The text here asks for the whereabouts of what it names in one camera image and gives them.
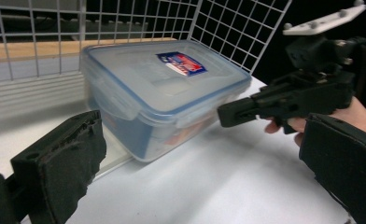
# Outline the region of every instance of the plastic food container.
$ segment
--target plastic food container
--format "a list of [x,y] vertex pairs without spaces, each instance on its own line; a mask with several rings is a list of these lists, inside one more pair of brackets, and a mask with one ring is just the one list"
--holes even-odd
[[218,118],[249,73],[191,41],[87,47],[81,71],[89,106],[140,161],[153,161]]

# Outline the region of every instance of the sticker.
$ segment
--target sticker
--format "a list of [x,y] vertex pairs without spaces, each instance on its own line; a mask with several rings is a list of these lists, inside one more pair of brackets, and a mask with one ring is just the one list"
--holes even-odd
[[186,77],[192,77],[206,72],[206,69],[202,64],[195,61],[190,56],[177,51],[161,53],[157,54],[157,56],[166,66]]

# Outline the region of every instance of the wooden board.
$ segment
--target wooden board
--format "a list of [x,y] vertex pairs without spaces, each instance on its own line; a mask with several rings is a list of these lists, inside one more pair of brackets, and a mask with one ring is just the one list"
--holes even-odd
[[[35,49],[37,58],[59,57],[60,51],[63,56],[77,56],[80,48],[91,45],[114,45],[124,43],[137,43],[148,41],[169,41],[173,38],[137,38],[137,39],[106,39],[106,40],[84,40],[84,41],[52,41],[52,42],[23,42],[8,43],[8,55],[11,61],[32,60],[35,58]],[[0,62],[7,61],[6,45],[0,43]]]

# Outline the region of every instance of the human hand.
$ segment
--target human hand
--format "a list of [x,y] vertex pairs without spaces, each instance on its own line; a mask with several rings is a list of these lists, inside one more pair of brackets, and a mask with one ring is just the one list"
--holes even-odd
[[[362,131],[366,132],[366,108],[361,104],[361,102],[356,98],[352,98],[351,105],[346,109],[337,109],[330,115],[333,118],[340,119],[349,123]],[[276,133],[279,131],[280,127],[270,119],[271,122],[265,127],[266,133]],[[288,119],[288,124],[297,132],[294,137],[294,141],[298,146],[301,145],[303,140],[303,132],[305,130],[306,120],[303,118],[292,118]]]

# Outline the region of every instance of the white table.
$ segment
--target white table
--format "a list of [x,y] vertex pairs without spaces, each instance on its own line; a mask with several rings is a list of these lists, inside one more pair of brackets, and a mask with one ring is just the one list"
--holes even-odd
[[[242,96],[262,85],[254,78]],[[10,175],[11,157],[85,110],[81,100],[47,122],[0,132],[0,173]],[[266,123],[224,129],[217,122],[152,163],[122,152],[128,162],[93,182],[67,223],[345,223],[347,212],[299,160],[293,135],[264,133]]]

